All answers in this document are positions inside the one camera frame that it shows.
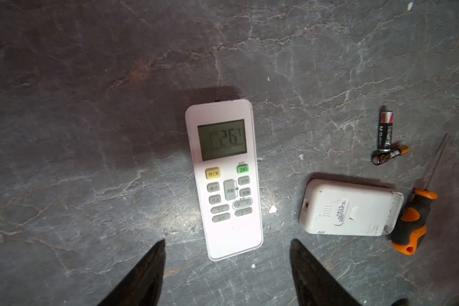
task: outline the orange screwdriver handle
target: orange screwdriver handle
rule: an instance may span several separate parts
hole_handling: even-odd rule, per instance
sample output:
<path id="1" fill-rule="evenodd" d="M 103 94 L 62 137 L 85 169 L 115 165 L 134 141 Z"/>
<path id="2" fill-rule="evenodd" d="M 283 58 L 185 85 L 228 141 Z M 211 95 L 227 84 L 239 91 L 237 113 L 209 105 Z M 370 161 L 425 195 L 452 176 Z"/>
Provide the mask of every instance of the orange screwdriver handle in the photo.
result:
<path id="1" fill-rule="evenodd" d="M 408 209 L 397 221 L 391 233 L 393 248 L 406 255 L 413 255 L 427 233 L 430 205 L 438 196 L 425 189 L 415 189 L 415 197 L 408 203 Z"/>

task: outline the gray button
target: gray button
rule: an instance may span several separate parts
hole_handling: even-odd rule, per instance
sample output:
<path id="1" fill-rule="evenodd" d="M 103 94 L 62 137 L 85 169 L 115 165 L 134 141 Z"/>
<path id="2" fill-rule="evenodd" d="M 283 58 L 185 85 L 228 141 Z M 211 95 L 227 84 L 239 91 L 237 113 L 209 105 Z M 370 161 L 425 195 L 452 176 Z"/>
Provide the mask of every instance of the gray button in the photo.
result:
<path id="1" fill-rule="evenodd" d="M 231 217 L 231 216 L 230 216 L 230 213 L 227 212 L 227 213 L 223 213 L 223 214 L 219 214 L 219 215 L 217 215 L 217 216 L 214 216 L 214 217 L 212 218 L 212 221 L 213 221 L 214 223 L 216 223 L 216 222 L 221 222 L 221 221 L 224 221 L 224 220 L 228 220 L 230 217 Z"/>
<path id="2" fill-rule="evenodd" d="M 219 183 L 218 182 L 214 182 L 214 183 L 208 184 L 208 192 L 215 193 L 215 192 L 218 192 L 218 191 L 219 191 Z"/>
<path id="3" fill-rule="evenodd" d="M 243 188 L 243 189 L 240 189 L 240 196 L 243 197 L 243 196 L 249 196 L 251 194 L 250 192 L 250 188 Z"/>
<path id="4" fill-rule="evenodd" d="M 238 185 L 250 184 L 250 176 L 242 176 L 238 178 Z"/>
<path id="5" fill-rule="evenodd" d="M 220 213 L 220 212 L 225 212 L 229 210 L 230 210 L 229 205 L 221 205 L 221 206 L 216 206 L 216 207 L 211 208 L 212 213 Z"/>
<path id="6" fill-rule="evenodd" d="M 225 188 L 225 198 L 227 201 L 236 199 L 236 189 L 234 180 L 227 180 L 223 182 Z"/>
<path id="7" fill-rule="evenodd" d="M 251 212 L 252 212 L 251 207 L 248 207 L 248 208 L 245 208 L 245 209 L 242 209 L 242 210 L 235 211 L 234 215 L 237 216 L 237 217 L 241 217 L 241 216 L 245 216 L 246 214 L 249 214 Z"/>
<path id="8" fill-rule="evenodd" d="M 221 203 L 221 195 L 215 194 L 209 197 L 209 203 L 212 204 L 218 204 Z"/>
<path id="9" fill-rule="evenodd" d="M 250 206 L 251 205 L 251 199 L 245 199 L 245 200 L 240 200 L 240 201 L 236 201 L 233 203 L 233 207 L 234 209 L 238 209 L 238 208 L 244 208 L 246 206 Z"/>

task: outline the black battery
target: black battery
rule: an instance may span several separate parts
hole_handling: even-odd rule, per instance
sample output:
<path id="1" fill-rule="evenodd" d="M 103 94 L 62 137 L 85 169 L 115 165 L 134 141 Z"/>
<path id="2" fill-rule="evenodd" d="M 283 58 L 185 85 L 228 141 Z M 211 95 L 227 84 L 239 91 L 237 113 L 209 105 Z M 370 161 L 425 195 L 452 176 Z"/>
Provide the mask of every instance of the black battery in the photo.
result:
<path id="1" fill-rule="evenodd" d="M 392 142 L 392 112 L 381 112 L 379 131 L 377 132 L 377 149 L 381 152 L 391 151 Z"/>
<path id="2" fill-rule="evenodd" d="M 410 152 L 410 148 L 406 145 L 400 145 L 399 147 L 391 150 L 389 152 L 382 152 L 373 156 L 372 162 L 374 165 L 380 165 L 387 162 L 390 159 L 393 159 L 397 156 L 401 156 Z"/>

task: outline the timer button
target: timer button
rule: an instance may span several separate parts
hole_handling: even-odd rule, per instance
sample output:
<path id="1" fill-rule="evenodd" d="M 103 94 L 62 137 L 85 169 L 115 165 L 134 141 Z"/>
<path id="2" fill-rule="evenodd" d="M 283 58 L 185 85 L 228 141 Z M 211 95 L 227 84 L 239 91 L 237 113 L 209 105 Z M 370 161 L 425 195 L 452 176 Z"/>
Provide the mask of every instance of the timer button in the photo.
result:
<path id="1" fill-rule="evenodd" d="M 250 176 L 241 176 L 238 178 L 238 185 L 250 184 Z"/>

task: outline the white remote control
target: white remote control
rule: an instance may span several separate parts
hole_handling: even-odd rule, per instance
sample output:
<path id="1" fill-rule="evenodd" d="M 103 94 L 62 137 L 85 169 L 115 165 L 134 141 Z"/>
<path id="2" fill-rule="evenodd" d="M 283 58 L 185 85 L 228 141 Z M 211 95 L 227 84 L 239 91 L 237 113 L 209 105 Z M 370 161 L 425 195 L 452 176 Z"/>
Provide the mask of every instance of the white remote control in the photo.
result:
<path id="1" fill-rule="evenodd" d="M 253 109 L 240 99 L 185 112 L 209 259 L 262 245 Z"/>

